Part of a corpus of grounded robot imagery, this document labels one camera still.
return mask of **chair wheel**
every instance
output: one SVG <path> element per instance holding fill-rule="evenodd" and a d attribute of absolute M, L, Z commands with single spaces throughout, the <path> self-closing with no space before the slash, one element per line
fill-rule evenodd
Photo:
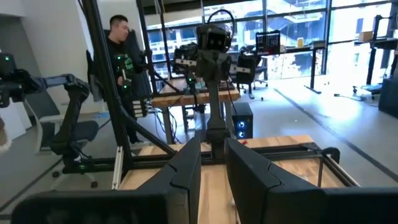
<path fill-rule="evenodd" d="M 53 177 L 53 178 L 57 178 L 57 177 L 59 177 L 59 176 L 60 176 L 59 171 L 54 171 L 54 172 L 52 172 L 52 177 Z"/>
<path fill-rule="evenodd" d="M 92 181 L 91 188 L 97 188 L 97 187 L 98 187 L 98 182 L 97 181 Z"/>

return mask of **desk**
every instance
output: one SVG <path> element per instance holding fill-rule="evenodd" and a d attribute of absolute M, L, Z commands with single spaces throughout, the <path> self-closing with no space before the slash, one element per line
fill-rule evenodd
<path fill-rule="evenodd" d="M 184 90 L 187 86 L 187 83 L 184 78 L 176 78 L 170 80 L 170 84 L 173 85 L 175 88 L 179 90 Z M 171 87 L 168 85 L 164 86 L 160 93 L 175 93 Z M 220 103 L 224 103 L 225 105 L 225 112 L 226 112 L 226 125 L 229 130 L 232 130 L 232 111 L 231 111 L 231 100 L 229 98 L 229 94 L 231 94 L 231 99 L 236 101 L 241 97 L 238 90 L 227 90 L 219 91 L 218 98 Z M 199 105 L 203 105 L 209 103 L 209 93 L 199 93 L 197 94 L 197 102 Z M 152 100 L 152 106 L 154 108 L 162 109 L 163 114 L 163 121 L 165 124 L 165 132 L 166 132 L 166 139 L 168 144 L 173 144 L 174 140 L 172 137 L 172 128 L 171 128 L 171 121 L 170 121 L 170 112 L 169 107 L 172 106 L 187 106 L 187 105 L 194 105 L 194 99 L 192 95 L 180 95 L 180 96 L 161 96 L 155 97 Z M 186 120 L 185 113 L 183 113 L 184 122 Z"/>
<path fill-rule="evenodd" d="M 397 47 L 398 39 L 376 39 L 370 40 L 366 42 L 355 41 L 354 45 L 361 45 L 361 44 L 369 44 L 371 48 L 371 54 L 369 56 L 369 66 L 368 66 L 368 75 L 366 76 L 366 84 L 372 84 L 372 77 L 373 77 L 373 69 L 374 69 L 374 61 L 376 59 L 376 50 L 383 49 L 383 50 L 395 50 Z M 394 56 L 393 61 L 393 69 L 391 69 L 390 75 L 394 73 L 395 64 L 397 63 L 397 59 Z"/>
<path fill-rule="evenodd" d="M 310 136 L 284 136 L 266 139 L 247 139 L 248 147 L 276 147 L 294 146 L 313 142 Z M 182 145 L 171 145 L 175 150 Z M 205 143 L 202 143 L 202 151 L 209 151 Z M 154 146 L 144 148 L 140 156 L 164 154 Z M 276 161 L 278 166 L 285 170 L 308 180 L 316 185 L 318 181 L 319 159 L 300 159 Z M 147 179 L 150 179 L 159 169 L 131 170 L 125 176 L 120 185 L 120 190 L 132 190 L 138 188 Z M 344 185 L 333 175 L 332 171 L 323 166 L 322 187 L 344 187 Z M 202 166 L 200 202 L 198 212 L 198 223 L 200 224 L 235 224 L 236 210 L 231 205 L 232 193 L 229 187 L 225 165 Z"/>
<path fill-rule="evenodd" d="M 321 91 L 317 91 L 315 89 L 315 69 L 317 67 L 317 51 L 318 50 L 323 50 L 325 49 L 324 47 L 312 47 L 312 46 L 303 46 L 303 47 L 286 47 L 286 50 L 284 52 L 281 52 L 280 54 L 294 54 L 294 53 L 299 53 L 299 52 L 312 52 L 312 60 L 311 60 L 311 79 L 310 79 L 310 85 L 307 86 L 305 85 L 306 88 L 309 90 L 313 91 L 316 94 L 321 94 Z"/>

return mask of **robotic arm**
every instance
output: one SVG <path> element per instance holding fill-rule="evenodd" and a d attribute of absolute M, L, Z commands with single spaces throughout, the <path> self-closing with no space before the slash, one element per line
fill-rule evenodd
<path fill-rule="evenodd" d="M 20 102 L 24 101 L 25 95 L 41 93 L 48 88 L 63 85 L 70 101 L 60 130 L 50 147 L 57 155 L 65 156 L 74 153 L 75 127 L 81 105 L 90 94 L 88 84 L 72 74 L 42 78 L 32 77 L 26 70 L 14 70 L 12 73 L 0 75 L 0 78 L 0 108 L 8 107 L 10 98 L 14 102 Z"/>

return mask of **black office chair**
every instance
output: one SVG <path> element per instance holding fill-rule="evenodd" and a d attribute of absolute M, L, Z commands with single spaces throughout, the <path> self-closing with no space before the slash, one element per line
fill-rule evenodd
<path fill-rule="evenodd" d="M 64 114 L 60 114 L 54 101 L 50 95 L 43 91 L 42 93 L 30 94 L 25 97 L 26 103 L 33 112 L 37 127 L 37 140 L 35 145 L 35 153 L 51 152 L 50 143 L 54 136 L 58 133 L 64 118 Z M 95 114 L 81 114 L 75 128 L 75 141 L 83 148 L 88 142 L 95 139 L 99 125 L 93 121 Z M 91 186 L 96 187 L 97 183 L 91 174 L 84 174 L 91 180 Z M 53 177 L 59 177 L 60 172 L 53 172 Z M 67 178 L 62 175 L 52 189 Z"/>
<path fill-rule="evenodd" d="M 250 99 L 253 100 L 254 96 L 252 95 L 252 86 L 251 86 L 252 83 L 254 85 L 253 90 L 256 89 L 256 82 L 265 83 L 266 87 L 268 87 L 268 83 L 267 83 L 267 80 L 268 80 L 268 76 L 267 76 L 267 59 L 266 58 L 261 58 L 261 56 L 257 56 L 257 54 L 256 54 L 256 46 L 253 46 L 253 45 L 248 45 L 248 46 L 245 46 L 245 47 L 241 47 L 241 49 L 239 50 L 239 54 L 240 55 L 252 55 L 253 57 L 256 58 L 257 67 L 256 67 L 255 76 L 253 77 L 253 79 L 250 82 L 240 83 L 240 84 L 243 84 L 243 85 L 248 85 L 248 87 L 249 87 L 249 97 L 250 97 Z M 264 79 L 260 80 L 259 76 L 262 73 L 264 74 Z M 247 93 L 246 89 L 242 85 L 238 86 L 238 91 L 240 90 L 240 88 L 242 88 L 244 90 L 244 93 Z"/>

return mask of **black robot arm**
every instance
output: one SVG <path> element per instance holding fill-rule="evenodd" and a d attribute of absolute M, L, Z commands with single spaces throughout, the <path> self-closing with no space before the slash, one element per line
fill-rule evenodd
<path fill-rule="evenodd" d="M 41 93 L 48 88 L 60 85 L 63 85 L 68 92 L 70 101 L 59 132 L 53 138 L 50 147 L 54 153 L 65 155 L 72 153 L 71 148 L 74 148 L 74 133 L 80 109 L 90 94 L 90 89 L 86 82 L 72 74 L 42 78 L 32 77 L 26 70 L 15 70 L 1 77 L 0 107 L 9 106 L 10 98 L 14 102 L 23 101 L 25 95 Z"/>

